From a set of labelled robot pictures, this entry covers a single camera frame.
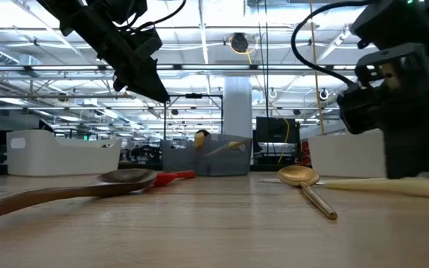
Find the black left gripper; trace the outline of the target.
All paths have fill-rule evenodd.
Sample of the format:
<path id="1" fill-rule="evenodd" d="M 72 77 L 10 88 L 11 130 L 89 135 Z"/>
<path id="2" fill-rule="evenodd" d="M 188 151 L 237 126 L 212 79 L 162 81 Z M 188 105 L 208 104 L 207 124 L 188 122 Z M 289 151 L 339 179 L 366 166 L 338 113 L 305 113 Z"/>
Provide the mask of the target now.
<path id="1" fill-rule="evenodd" d="M 140 65 L 136 46 L 123 25 L 140 16 L 139 3 L 62 3 L 61 25 L 76 31 L 116 71 L 123 72 L 130 91 L 158 102 L 169 100 L 158 72 L 158 60 Z"/>

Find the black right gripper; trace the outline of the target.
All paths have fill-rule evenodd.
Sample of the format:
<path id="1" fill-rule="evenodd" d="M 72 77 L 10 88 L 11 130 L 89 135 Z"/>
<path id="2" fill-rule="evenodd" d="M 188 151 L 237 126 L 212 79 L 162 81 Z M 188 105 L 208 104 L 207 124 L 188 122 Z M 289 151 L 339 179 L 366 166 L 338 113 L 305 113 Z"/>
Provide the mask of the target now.
<path id="1" fill-rule="evenodd" d="M 378 128 L 409 115 L 429 117 L 429 50 L 405 43 L 367 54 L 358 60 L 355 74 L 362 89 L 379 97 Z M 424 170 L 425 132 L 420 129 L 384 130 L 388 179 L 417 176 Z"/>

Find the grey plastic bin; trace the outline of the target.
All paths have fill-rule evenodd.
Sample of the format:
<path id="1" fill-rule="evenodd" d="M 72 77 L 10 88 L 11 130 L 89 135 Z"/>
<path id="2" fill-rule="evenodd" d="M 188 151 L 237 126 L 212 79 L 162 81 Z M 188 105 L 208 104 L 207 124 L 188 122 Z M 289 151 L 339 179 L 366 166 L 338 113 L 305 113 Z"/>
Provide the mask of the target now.
<path id="1" fill-rule="evenodd" d="M 230 141 L 246 141 L 245 148 L 223 151 L 216 155 L 204 155 Z M 211 134 L 203 145 L 194 141 L 162 140 L 162 169 L 165 172 L 192 170 L 198 176 L 245 176 L 250 171 L 252 139 L 226 134 Z"/>

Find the brown wooden spoon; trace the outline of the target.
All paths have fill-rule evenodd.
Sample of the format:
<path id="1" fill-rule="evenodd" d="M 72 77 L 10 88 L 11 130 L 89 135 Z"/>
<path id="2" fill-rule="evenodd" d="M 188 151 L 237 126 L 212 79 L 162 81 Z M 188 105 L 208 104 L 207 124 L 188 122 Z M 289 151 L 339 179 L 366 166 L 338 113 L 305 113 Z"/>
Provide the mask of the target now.
<path id="1" fill-rule="evenodd" d="M 34 205 L 77 197 L 114 197 L 150 187 L 157 172 L 147 169 L 114 170 L 96 177 L 96 183 L 80 187 L 41 188 L 0 197 L 0 216 Z"/>

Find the red silicone spoon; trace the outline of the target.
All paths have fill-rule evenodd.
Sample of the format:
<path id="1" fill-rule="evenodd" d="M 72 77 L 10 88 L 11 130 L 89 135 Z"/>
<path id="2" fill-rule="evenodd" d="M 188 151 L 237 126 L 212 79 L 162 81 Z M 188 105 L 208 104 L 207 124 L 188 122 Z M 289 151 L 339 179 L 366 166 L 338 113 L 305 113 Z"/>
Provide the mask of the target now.
<path id="1" fill-rule="evenodd" d="M 164 186 L 174 182 L 177 179 L 192 179 L 196 176 L 196 173 L 192 170 L 187 171 L 178 171 L 170 173 L 158 173 L 156 175 L 156 180 L 154 181 L 154 186 Z"/>

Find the light wooden spoon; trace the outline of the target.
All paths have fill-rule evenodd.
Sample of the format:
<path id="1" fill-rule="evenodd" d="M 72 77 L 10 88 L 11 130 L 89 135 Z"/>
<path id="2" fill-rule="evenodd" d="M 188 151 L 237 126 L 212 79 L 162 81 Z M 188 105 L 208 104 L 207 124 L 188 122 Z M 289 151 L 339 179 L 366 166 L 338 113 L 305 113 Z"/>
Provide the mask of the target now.
<path id="1" fill-rule="evenodd" d="M 312 168 L 298 165 L 283 167 L 277 172 L 277 177 L 282 183 L 299 188 L 328 219 L 337 219 L 337 212 L 311 187 L 320 180 Z"/>

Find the white plastic bin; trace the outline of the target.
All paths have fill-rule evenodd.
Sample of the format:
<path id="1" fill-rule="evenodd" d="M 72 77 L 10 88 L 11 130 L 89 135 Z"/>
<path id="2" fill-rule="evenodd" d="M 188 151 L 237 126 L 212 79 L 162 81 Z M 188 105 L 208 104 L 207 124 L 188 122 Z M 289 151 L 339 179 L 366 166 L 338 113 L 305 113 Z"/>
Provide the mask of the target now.
<path id="1" fill-rule="evenodd" d="M 384 136 L 380 130 L 359 135 L 319 135 L 308 139 L 312 168 L 321 176 L 386 176 Z"/>
<path id="2" fill-rule="evenodd" d="M 116 170 L 122 140 L 58 138 L 47 130 L 6 134 L 7 172 L 14 176 L 74 176 Z"/>

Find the white building pillar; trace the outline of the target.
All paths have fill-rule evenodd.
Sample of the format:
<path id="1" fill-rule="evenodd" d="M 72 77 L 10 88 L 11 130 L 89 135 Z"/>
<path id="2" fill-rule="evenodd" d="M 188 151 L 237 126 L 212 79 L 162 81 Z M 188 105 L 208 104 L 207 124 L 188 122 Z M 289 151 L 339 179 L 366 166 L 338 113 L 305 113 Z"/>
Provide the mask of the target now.
<path id="1" fill-rule="evenodd" d="M 223 133 L 252 137 L 252 86 L 248 77 L 225 77 Z"/>

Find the black background screen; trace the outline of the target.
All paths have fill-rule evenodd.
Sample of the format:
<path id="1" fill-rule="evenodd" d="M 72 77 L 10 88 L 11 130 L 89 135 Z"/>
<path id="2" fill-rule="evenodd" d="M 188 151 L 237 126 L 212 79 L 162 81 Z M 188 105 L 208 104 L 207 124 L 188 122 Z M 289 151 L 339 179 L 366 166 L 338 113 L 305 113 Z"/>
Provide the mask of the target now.
<path id="1" fill-rule="evenodd" d="M 257 117 L 253 138 L 268 158 L 276 164 L 295 161 L 301 147 L 300 123 L 293 118 Z"/>

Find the black background station frame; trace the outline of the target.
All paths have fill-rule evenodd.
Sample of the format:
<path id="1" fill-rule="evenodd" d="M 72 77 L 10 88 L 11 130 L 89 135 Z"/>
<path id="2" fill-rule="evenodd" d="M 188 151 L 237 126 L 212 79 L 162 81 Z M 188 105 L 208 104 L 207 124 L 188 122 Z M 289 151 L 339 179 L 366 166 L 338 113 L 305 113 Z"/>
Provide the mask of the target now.
<path id="1" fill-rule="evenodd" d="M 177 110 L 178 112 L 180 110 L 182 111 L 189 111 L 189 110 L 201 110 L 201 111 L 212 111 L 219 110 L 220 111 L 220 117 L 219 118 L 171 118 L 172 121 L 180 123 L 182 126 L 188 124 L 188 123 L 194 123 L 195 125 L 201 125 L 201 121 L 209 121 L 210 124 L 213 124 L 214 122 L 218 122 L 220 124 L 219 131 L 220 133 L 223 132 L 224 127 L 224 102 L 223 102 L 223 96 L 222 95 L 210 95 L 210 94 L 201 94 L 201 93 L 186 93 L 181 95 L 169 95 L 170 100 L 163 103 L 163 139 L 167 139 L 167 127 L 168 125 L 173 125 L 173 123 L 168 123 L 168 111 Z M 175 103 L 180 99 L 186 99 L 186 100 L 192 100 L 196 101 L 199 99 L 208 99 L 209 105 L 208 106 L 196 106 L 195 104 L 185 105 L 185 106 L 175 106 Z"/>

